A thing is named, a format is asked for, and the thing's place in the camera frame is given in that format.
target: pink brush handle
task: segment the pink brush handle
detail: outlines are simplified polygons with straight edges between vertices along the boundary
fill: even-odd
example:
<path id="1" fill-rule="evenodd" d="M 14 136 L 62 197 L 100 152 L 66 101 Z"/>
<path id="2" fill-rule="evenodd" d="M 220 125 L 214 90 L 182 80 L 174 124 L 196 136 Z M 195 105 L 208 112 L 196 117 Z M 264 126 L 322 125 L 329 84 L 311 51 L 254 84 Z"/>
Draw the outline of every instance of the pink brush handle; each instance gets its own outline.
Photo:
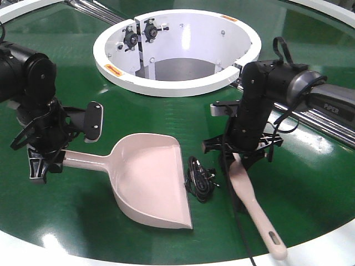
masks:
<path id="1" fill-rule="evenodd" d="M 287 248 L 257 202 L 249 176 L 240 162 L 234 161 L 231 164 L 229 177 L 233 189 L 247 208 L 268 251 L 275 259 L 284 260 L 287 257 Z"/>

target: dustpan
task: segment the dustpan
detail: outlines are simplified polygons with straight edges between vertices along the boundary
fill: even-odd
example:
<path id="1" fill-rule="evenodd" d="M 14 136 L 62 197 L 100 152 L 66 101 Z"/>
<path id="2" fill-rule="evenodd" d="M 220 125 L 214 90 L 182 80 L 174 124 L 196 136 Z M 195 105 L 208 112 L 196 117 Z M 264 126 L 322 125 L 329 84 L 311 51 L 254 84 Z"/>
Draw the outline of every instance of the dustpan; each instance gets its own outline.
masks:
<path id="1" fill-rule="evenodd" d="M 66 150 L 63 165 L 106 172 L 118 206 L 136 222 L 192 229 L 180 145 L 171 136 L 128 135 L 107 156 Z"/>

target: dustpan handle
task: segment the dustpan handle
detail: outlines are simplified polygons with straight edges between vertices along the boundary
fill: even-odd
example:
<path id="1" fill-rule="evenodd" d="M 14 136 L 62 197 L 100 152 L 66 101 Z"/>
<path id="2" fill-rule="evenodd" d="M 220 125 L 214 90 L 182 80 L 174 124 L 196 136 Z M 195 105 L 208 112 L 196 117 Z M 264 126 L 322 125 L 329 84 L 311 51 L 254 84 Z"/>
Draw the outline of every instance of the dustpan handle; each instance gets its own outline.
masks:
<path id="1" fill-rule="evenodd" d="M 106 156 L 65 150 L 64 166 L 107 172 Z"/>

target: green table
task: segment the green table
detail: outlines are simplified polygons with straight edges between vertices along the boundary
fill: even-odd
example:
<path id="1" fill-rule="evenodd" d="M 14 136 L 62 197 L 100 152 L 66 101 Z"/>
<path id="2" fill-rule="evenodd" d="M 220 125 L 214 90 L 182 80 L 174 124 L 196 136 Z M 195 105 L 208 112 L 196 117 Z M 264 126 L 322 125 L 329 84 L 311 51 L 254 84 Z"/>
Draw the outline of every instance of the green table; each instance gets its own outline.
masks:
<path id="1" fill-rule="evenodd" d="M 223 13 L 250 25 L 261 37 L 260 59 L 273 59 L 272 40 L 282 35 L 294 61 L 328 76 L 328 82 L 354 88 L 355 32 L 335 19 L 277 0 L 113 1 L 101 0 L 124 18 L 155 10 L 193 8 Z M 92 45 L 110 25 L 65 3 L 53 4 L 6 23 L 6 40 L 45 53 L 57 64 L 57 97 L 84 108 L 95 100 L 105 107 L 101 139 L 70 149 L 109 153 L 123 136 L 136 132 L 178 139 L 186 168 L 194 155 L 217 169 L 221 187 L 212 200 L 189 195 L 194 229 L 151 228 L 131 221 L 117 207 L 106 174 L 65 168 L 49 174 L 45 186 L 28 181 L 25 149 L 9 143 L 20 131 L 13 110 L 0 104 L 0 229 L 39 246 L 54 237 L 69 254 L 112 262 L 197 264 L 247 257 L 236 227 L 218 152 L 203 154 L 201 142 L 221 134 L 225 117 L 211 117 L 209 104 L 239 99 L 227 86 L 187 98 L 155 98 L 119 88 L 97 71 Z M 355 218 L 355 151 L 301 125 L 284 135 L 273 163 L 259 161 L 249 171 L 260 205 L 286 246 L 321 236 Z M 240 214 L 254 255 L 267 253 L 250 217 Z"/>

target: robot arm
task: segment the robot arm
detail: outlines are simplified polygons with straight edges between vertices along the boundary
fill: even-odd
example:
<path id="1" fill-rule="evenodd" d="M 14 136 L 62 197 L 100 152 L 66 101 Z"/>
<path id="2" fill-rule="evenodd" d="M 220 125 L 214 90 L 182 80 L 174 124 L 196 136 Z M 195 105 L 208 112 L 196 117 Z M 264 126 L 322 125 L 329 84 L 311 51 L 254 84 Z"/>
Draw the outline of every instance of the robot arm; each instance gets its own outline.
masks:
<path id="1" fill-rule="evenodd" d="M 62 149 L 81 132 L 85 142 L 94 142 L 102 130 L 102 105 L 62 106 L 55 97 L 55 76 L 55 64 L 45 54 L 0 43 L 0 103 L 10 100 L 23 126 L 11 148 L 27 145 L 30 180 L 35 183 L 46 183 L 47 171 L 62 171 Z"/>
<path id="2" fill-rule="evenodd" d="M 279 42 L 287 62 L 278 51 Z M 251 62 L 244 66 L 241 74 L 243 96 L 240 101 L 211 105 L 212 115 L 228 114 L 230 118 L 224 135 L 204 141 L 205 152 L 226 149 L 247 155 L 249 162 L 242 162 L 248 168 L 264 157 L 265 148 L 274 144 L 280 146 L 282 139 L 276 132 L 263 132 L 274 103 L 288 106 L 285 114 L 275 121 L 276 129 L 292 111 L 310 108 L 355 129 L 354 90 L 326 84 L 327 78 L 309 70 L 308 65 L 293 63 L 281 37 L 274 39 L 273 49 L 279 59 Z"/>

